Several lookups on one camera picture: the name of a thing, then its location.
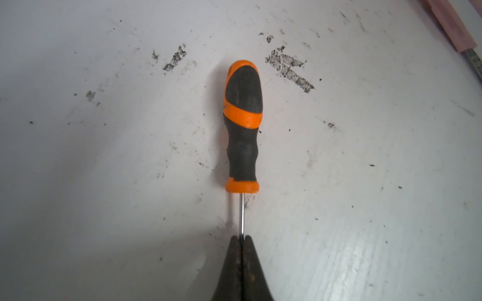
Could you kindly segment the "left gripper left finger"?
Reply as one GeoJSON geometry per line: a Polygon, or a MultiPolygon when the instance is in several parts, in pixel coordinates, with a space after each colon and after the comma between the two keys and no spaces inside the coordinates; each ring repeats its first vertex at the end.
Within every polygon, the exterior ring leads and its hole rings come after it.
{"type": "Polygon", "coordinates": [[[242,300],[242,247],[237,236],[230,239],[212,300],[242,300]]]}

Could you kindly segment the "orange black screwdriver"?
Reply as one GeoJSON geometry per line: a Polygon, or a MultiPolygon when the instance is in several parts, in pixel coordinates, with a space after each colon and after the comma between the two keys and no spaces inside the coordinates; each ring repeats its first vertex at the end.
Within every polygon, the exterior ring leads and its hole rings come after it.
{"type": "Polygon", "coordinates": [[[248,60],[233,63],[227,75],[223,97],[223,119],[228,132],[229,176],[225,189],[240,195],[239,237],[245,235],[245,195],[256,194],[257,134],[263,118],[261,79],[248,60]]]}

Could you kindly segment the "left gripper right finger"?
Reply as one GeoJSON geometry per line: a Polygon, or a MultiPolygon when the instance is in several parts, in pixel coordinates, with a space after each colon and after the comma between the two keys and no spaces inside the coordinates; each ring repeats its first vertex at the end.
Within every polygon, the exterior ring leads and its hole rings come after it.
{"type": "Polygon", "coordinates": [[[274,301],[251,236],[242,242],[242,300],[274,301]]]}

